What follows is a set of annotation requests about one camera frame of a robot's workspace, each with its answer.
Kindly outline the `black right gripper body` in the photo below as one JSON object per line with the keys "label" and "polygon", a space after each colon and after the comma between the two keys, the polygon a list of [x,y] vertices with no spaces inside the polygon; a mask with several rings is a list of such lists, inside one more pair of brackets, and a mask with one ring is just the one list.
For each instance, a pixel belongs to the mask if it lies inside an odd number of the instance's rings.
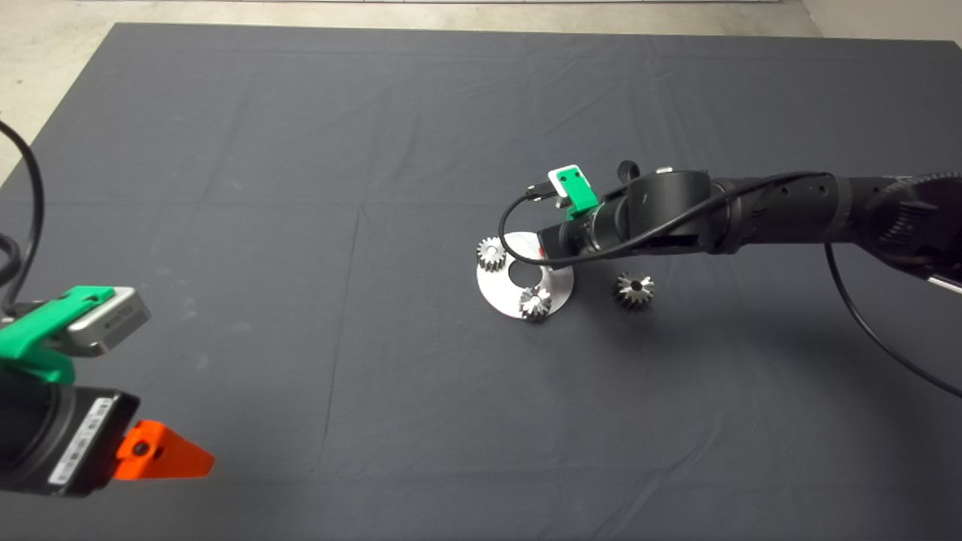
{"label": "black right gripper body", "polygon": [[537,231],[546,237],[546,253],[540,253],[549,266],[573,266],[584,261],[597,261],[600,249],[594,235],[597,207],[583,216]]}

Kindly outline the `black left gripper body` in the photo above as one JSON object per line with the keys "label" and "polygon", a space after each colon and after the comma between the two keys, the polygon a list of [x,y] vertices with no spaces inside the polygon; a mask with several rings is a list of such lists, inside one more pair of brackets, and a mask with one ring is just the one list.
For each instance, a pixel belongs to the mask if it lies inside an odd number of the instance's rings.
{"label": "black left gripper body", "polygon": [[2,384],[2,490],[86,497],[103,489],[140,403],[117,389]]}

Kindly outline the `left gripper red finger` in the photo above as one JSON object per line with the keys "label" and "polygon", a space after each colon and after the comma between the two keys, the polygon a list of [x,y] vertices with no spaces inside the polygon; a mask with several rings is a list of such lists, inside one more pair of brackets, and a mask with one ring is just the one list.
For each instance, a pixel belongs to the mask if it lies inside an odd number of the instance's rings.
{"label": "left gripper red finger", "polygon": [[115,480],[199,479],[210,475],[213,453],[161,422],[138,420],[116,451]]}

